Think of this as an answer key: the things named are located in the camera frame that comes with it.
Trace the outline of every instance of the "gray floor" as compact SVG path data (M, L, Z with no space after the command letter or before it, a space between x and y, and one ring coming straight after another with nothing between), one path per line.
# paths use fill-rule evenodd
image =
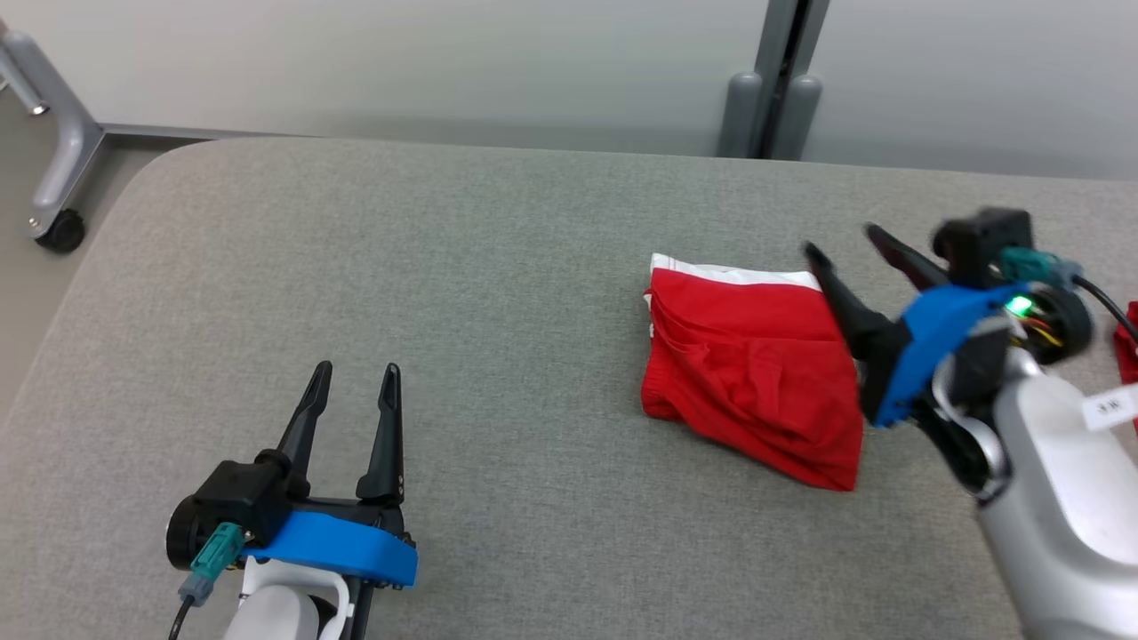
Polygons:
M32 192L56 146L50 112L28 116L13 91L0 91L0 421L43 340L72 277L110 206L131 178L185 140L109 139L72 203L88 223L75 253L52 255L22 233Z

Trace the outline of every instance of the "gray cushion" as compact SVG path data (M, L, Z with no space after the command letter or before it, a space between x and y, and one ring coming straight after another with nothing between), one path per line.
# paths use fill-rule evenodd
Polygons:
M1133 183L778 162L179 149L93 238L0 432L0 635L163 637L171 509L274 445L330 359L316 494L353 494L384 366L404 374L420 581L377 594L370 637L1013 637L973 507L915 428L868 433L840 494L642 415L649 256L799 270L810 239L896 313L913 290L861 224L924 248L999 204L1123 301L1135 203ZM1104 337L1064 368L1087 392L1118 381L1092 309ZM218 638L239 583L183 638Z

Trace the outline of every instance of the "black wheel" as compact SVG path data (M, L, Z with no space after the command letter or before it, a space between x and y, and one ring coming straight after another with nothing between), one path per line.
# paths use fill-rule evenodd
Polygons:
M198 507L193 503L193 497L187 495L174 507L166 524L166 559L175 569L190 571L190 563L198 556L206 540Z
M1036 303L1034 317L1052 326L1052 331L1063 344L1056 346L1031 334L1028 351L1040 364L1054 364L1066 360L1090 346L1095 337L1095 321L1090 311L1074 292L1044 287L1029 294Z
M79 248L85 236L83 219L74 210L65 208L56 216L48 232L35 239L35 244L52 253L68 254Z

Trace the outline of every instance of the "red fabric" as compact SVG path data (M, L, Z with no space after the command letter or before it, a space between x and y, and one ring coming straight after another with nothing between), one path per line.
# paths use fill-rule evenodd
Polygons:
M641 402L807 484L852 491L857 371L822 294L652 271Z
M1130 303L1127 318L1132 325L1138 325L1138 302ZM1119 377L1124 385L1138 383L1138 355L1135 354L1135 348L1138 348L1138 345L1122 325L1115 327L1114 353L1119 356ZM1135 420L1135 429L1138 429L1138 419Z

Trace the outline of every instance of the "white wall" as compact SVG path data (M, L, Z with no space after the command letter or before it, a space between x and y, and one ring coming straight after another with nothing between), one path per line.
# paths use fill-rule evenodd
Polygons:
M766 0L8 0L104 123L711 154Z
M1138 1L832 0L803 159L1138 179Z

